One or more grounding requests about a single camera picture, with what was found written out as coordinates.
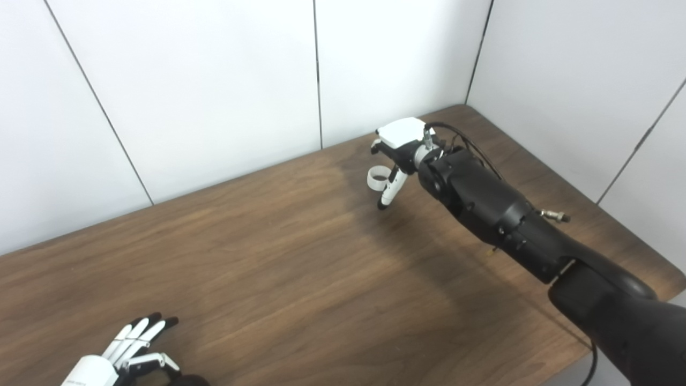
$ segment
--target robotic hand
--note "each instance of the robotic hand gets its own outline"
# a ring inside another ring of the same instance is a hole
[[[62,386],[130,386],[138,377],[159,369],[167,373],[170,386],[209,386],[199,376],[181,376],[179,366],[166,354],[147,354],[150,344],[176,324],[178,318],[162,319],[160,313],[135,319],[119,331],[102,355],[83,356]]]
[[[465,147],[445,146],[433,127],[452,130]],[[372,154],[381,151],[395,162],[379,209],[387,208],[407,176],[417,172],[422,187],[460,224],[542,283],[552,283],[551,303],[632,385],[686,385],[686,309],[660,302],[638,277],[553,226],[549,219],[569,217],[534,209],[458,129],[405,118],[377,134]]]

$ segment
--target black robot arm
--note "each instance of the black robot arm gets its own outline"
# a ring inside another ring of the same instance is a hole
[[[418,163],[421,185],[480,240],[543,283],[550,301],[634,386],[686,385],[686,309],[545,220],[464,148]]]

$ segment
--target black fingertip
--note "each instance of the black fingertip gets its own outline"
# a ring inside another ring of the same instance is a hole
[[[168,317],[165,319],[165,327],[164,330],[168,330],[178,324],[178,318],[177,317]]]
[[[152,314],[147,316],[147,320],[148,320],[147,324],[149,326],[153,326],[155,323],[162,320],[162,314],[161,313],[152,313]]]

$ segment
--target cable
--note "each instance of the cable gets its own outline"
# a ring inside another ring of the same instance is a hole
[[[426,124],[424,125],[424,130],[430,130],[430,129],[434,128],[434,127],[443,127],[443,128],[447,128],[448,130],[452,131],[452,132],[455,133],[456,135],[459,135],[460,138],[462,138],[462,141],[464,142],[464,145],[466,146],[467,150],[470,150],[470,149],[469,149],[469,146],[471,145],[471,147],[474,148],[474,150],[479,154],[479,156],[483,159],[483,161],[485,161],[486,164],[488,164],[488,167],[493,171],[493,173],[495,173],[495,175],[496,175],[499,179],[501,179],[502,181],[505,181],[505,178],[503,177],[503,174],[501,174],[500,171],[498,171],[498,169],[495,167],[495,165],[493,164],[493,162],[488,158],[488,156],[486,156],[486,153],[484,153],[484,151],[481,150],[481,148],[480,148],[479,146],[477,146],[477,144],[476,144],[474,141],[472,141],[469,137],[467,137],[466,134],[464,134],[464,133],[463,133],[462,131],[460,131],[458,128],[453,127],[453,126],[450,126],[449,124],[446,124],[446,123],[443,123],[443,122],[429,122],[429,123],[426,123]]]
[[[593,353],[593,359],[591,360],[589,375],[586,376],[586,379],[581,386],[589,386],[591,379],[593,379],[593,376],[595,375],[595,368],[598,366],[598,348],[595,346],[594,342],[591,342],[591,352]]]

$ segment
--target wooden table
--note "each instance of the wooden table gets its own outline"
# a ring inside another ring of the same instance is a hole
[[[661,299],[684,276],[466,106],[468,132],[563,229]],[[0,379],[59,385],[133,317],[180,317],[153,348],[213,385],[536,385],[588,339],[415,177],[386,211],[372,135],[0,258]],[[159,384],[153,376],[143,385]]]

